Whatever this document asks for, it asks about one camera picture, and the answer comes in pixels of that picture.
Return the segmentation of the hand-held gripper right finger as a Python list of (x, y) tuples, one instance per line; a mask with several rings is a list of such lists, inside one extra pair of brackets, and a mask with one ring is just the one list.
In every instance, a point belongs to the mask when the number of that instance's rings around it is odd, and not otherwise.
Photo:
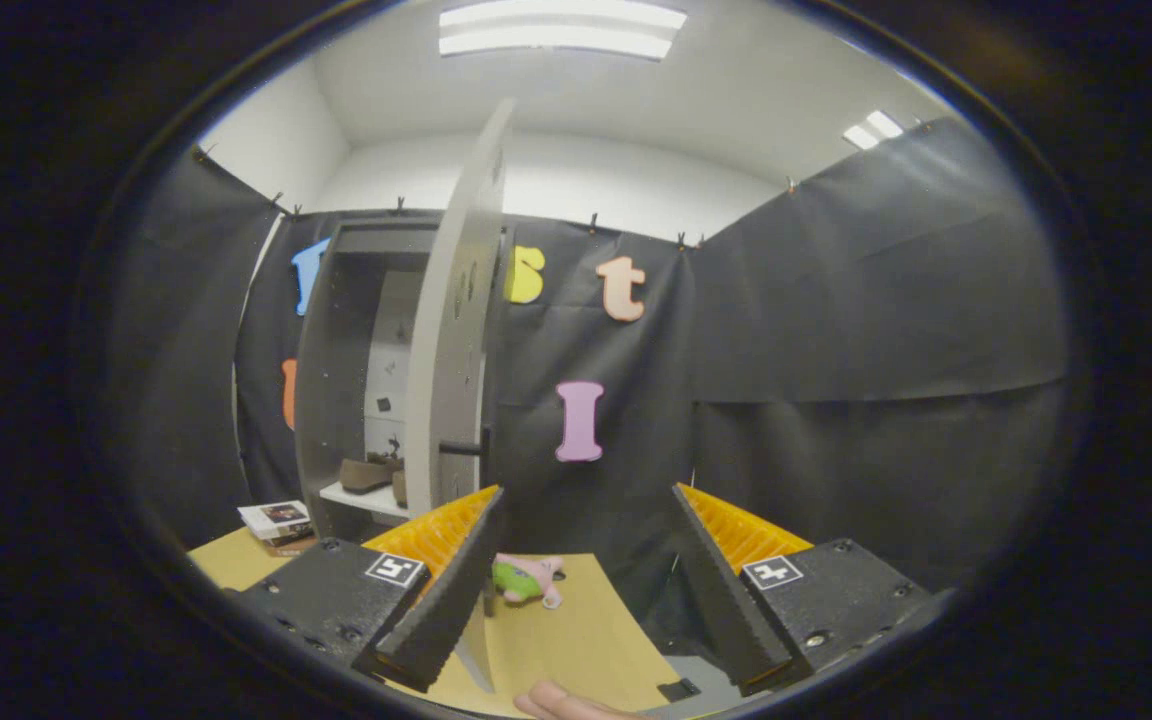
[(805, 541), (687, 484), (672, 488), (672, 514), (687, 592), (745, 696), (859, 659), (934, 602), (854, 539)]

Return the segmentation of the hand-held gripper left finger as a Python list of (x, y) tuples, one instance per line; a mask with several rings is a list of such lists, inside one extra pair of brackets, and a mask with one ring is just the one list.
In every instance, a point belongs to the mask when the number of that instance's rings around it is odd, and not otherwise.
[(483, 600), (503, 501), (490, 486), (370, 541), (320, 539), (230, 596), (324, 662), (426, 691)]

